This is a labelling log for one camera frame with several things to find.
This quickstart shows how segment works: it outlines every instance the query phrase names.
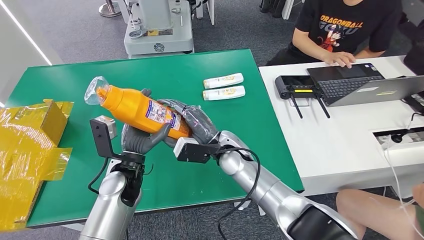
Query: black laptop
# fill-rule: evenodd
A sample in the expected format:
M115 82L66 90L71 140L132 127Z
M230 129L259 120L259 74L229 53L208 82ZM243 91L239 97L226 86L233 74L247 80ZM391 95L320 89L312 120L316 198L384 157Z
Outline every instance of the black laptop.
M401 100L424 91L424 76L385 79L371 63L308 68L328 107Z

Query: green tabletop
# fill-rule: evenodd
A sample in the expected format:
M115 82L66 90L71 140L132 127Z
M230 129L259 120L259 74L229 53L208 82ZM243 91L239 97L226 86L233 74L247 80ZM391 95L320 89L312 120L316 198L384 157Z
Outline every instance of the green tabletop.
M244 76L244 97L203 100L204 79L234 73ZM303 189L249 49L30 67L11 94L7 107L36 104L43 99L71 101L74 106L59 145L73 148L69 163L62 180L45 182L27 223L29 227L86 218L96 200L97 195L87 189L87 184L104 160L96 152L89 120L100 115L112 117L101 106L84 102L87 86L96 76L104 76L110 84L120 88L150 88L153 99L171 98L201 105L219 130L238 135L284 183L296 191ZM119 132L122 126L121 122L117 123ZM118 153L121 152L120 138L118 135L112 140ZM146 156L147 171L152 163L152 173L143 179L143 197L137 211L245 196L241 187L213 160L207 164L180 162L172 149L160 143Z

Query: white wall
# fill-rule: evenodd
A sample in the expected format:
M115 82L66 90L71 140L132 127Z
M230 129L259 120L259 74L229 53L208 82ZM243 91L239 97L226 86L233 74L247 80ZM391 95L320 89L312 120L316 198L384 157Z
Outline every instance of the white wall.
M38 27L28 19L17 0L0 0L0 102L4 104L28 67L45 66L48 63L2 5L9 9L53 65L63 62L43 38Z

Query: yellow plastic bag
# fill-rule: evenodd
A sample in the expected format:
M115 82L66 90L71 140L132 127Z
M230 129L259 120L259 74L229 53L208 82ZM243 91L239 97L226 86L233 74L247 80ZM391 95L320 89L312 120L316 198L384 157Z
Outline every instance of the yellow plastic bag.
M58 144L72 106L0 108L0 231L24 228L43 181L62 179L72 148Z

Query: black bag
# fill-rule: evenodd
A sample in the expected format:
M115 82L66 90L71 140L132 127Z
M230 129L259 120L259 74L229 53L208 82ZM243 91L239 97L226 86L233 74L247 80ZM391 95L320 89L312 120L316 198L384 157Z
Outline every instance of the black bag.
M424 21L418 26L418 34L412 41L412 48L403 63L416 75L424 75Z

